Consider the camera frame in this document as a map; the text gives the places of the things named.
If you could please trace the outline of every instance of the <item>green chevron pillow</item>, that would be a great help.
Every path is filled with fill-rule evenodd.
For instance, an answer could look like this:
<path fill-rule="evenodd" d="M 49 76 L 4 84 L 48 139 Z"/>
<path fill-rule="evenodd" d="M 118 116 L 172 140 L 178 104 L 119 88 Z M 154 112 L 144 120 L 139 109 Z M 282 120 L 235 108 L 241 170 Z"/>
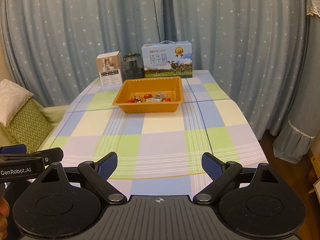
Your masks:
<path fill-rule="evenodd" d="M 48 123 L 37 109 L 34 100 L 30 98 L 9 125 L 2 128 L 13 144 L 25 144 L 28 152 L 35 152 L 52 131 L 53 126 Z"/>

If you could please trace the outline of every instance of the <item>metal bolt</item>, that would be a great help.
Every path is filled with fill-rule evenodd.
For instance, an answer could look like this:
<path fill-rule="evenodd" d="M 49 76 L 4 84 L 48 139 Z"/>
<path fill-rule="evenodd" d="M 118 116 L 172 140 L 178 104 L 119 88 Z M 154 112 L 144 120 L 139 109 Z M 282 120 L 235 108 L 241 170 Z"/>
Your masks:
<path fill-rule="evenodd" d="M 211 199 L 211 196 L 209 194 L 206 194 L 206 193 L 201 193 L 201 194 L 198 194 L 196 196 L 196 199 L 199 200 L 199 201 L 202 201 L 202 202 L 206 202 L 206 201 L 209 201 Z"/>
<path fill-rule="evenodd" d="M 119 193 L 114 193 L 114 194 L 109 195 L 108 198 L 111 201 L 118 202 L 118 201 L 123 200 L 124 196 L 122 194 L 119 194 Z"/>

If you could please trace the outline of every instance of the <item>cardboard box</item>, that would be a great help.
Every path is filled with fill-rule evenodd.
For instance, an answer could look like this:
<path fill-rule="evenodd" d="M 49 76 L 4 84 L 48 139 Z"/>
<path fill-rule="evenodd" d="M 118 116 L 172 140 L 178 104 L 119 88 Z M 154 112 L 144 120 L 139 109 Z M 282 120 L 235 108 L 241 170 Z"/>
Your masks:
<path fill-rule="evenodd" d="M 123 58 L 121 51 L 100 54 L 97 56 L 96 62 L 102 86 L 122 84 Z"/>
<path fill-rule="evenodd" d="M 163 41 L 141 48 L 146 78 L 192 77 L 192 45 L 189 41 Z"/>

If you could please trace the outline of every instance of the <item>orange plastic basket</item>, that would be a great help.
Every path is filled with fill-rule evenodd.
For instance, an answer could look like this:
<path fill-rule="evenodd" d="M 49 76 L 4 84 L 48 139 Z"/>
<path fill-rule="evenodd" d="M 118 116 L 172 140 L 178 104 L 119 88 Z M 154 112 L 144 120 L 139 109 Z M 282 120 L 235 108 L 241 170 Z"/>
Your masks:
<path fill-rule="evenodd" d="M 164 92 L 170 102 L 127 103 L 132 96 L 141 97 L 145 94 L 155 95 Z M 114 106 L 119 106 L 125 113 L 162 113 L 175 112 L 179 104 L 184 102 L 182 81 L 180 77 L 143 78 L 126 80 L 122 84 Z"/>

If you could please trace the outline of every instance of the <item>blue milk box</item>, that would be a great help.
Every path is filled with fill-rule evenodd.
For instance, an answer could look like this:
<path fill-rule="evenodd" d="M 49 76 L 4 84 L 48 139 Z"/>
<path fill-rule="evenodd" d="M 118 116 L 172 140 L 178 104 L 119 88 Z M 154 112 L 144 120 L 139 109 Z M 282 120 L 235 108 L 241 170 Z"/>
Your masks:
<path fill-rule="evenodd" d="M 146 78 L 192 77 L 192 46 L 189 41 L 143 44 L 141 50 Z"/>

